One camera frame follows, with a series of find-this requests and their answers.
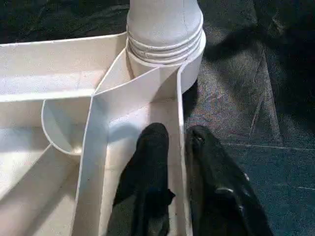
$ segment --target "black fabric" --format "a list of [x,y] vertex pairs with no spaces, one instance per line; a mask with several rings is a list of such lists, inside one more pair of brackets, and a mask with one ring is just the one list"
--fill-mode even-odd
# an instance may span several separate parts
[[[208,128],[189,128],[186,150],[194,235],[273,235],[246,175]],[[202,192],[194,186],[196,174],[201,176]],[[198,194],[202,201],[194,199]]]
[[127,0],[4,1],[0,43],[121,33],[128,10]]
[[[168,144],[165,126],[153,123],[140,134],[136,151],[123,170],[113,204],[122,204],[127,198],[135,196],[130,231],[120,233],[126,236],[165,236],[169,230],[168,206],[175,195],[168,189]],[[110,220],[112,227],[126,228],[127,216],[118,222]]]

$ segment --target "white plastic compartment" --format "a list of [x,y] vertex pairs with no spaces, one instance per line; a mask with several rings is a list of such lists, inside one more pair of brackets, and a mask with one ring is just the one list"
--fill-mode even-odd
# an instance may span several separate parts
[[70,233],[78,162],[49,144],[41,107],[40,100],[0,103],[0,235]]
[[0,47],[0,235],[104,235],[120,173],[152,122],[170,138],[170,235],[192,235],[181,96],[196,79],[204,45],[181,67],[158,67],[140,62],[125,39]]
[[176,194],[169,207],[170,235],[187,235],[176,76],[174,67],[155,68],[93,97],[81,156],[73,236],[106,234],[120,174],[135,151],[139,134],[152,122],[163,123],[170,139],[169,188]]
[[0,101],[91,96],[126,33],[0,45]]

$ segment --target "white cylindrical pipe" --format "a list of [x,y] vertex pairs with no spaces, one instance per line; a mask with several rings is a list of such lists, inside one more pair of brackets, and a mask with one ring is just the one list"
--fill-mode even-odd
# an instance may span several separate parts
[[130,0],[128,43],[143,61],[184,61],[198,48],[202,25],[196,0]]

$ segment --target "white plastic structure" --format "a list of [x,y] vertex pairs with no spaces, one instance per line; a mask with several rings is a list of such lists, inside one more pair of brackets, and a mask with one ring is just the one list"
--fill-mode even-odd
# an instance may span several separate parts
[[205,34],[196,0],[131,0],[126,33],[0,45],[0,236],[102,236],[152,122],[169,133],[169,235],[192,235],[182,93]]

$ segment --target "white plastic panel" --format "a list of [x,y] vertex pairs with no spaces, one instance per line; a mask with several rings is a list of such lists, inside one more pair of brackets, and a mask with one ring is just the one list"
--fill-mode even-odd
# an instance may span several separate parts
[[106,116],[93,99],[83,141],[73,236],[98,235],[107,137]]
[[75,165],[76,162],[65,154],[48,146],[22,179],[1,199],[0,235],[25,235]]
[[82,90],[91,95],[125,45],[125,33],[0,45],[0,100]]
[[0,235],[106,234],[120,174],[152,122],[169,132],[170,235],[191,235],[181,94],[203,46],[179,69],[125,45],[126,34],[0,45]]
[[90,97],[46,100],[42,108],[42,127],[47,139],[58,150],[81,155]]
[[107,232],[120,174],[135,151],[141,131],[152,122],[163,123],[169,132],[169,188],[176,194],[169,207],[170,235],[186,235],[186,229],[182,228],[186,223],[183,205],[185,194],[183,185],[178,184],[178,181],[183,180],[183,157],[180,149],[176,72],[176,69],[156,68],[124,86],[94,97],[106,116],[103,120],[109,122],[99,235]]

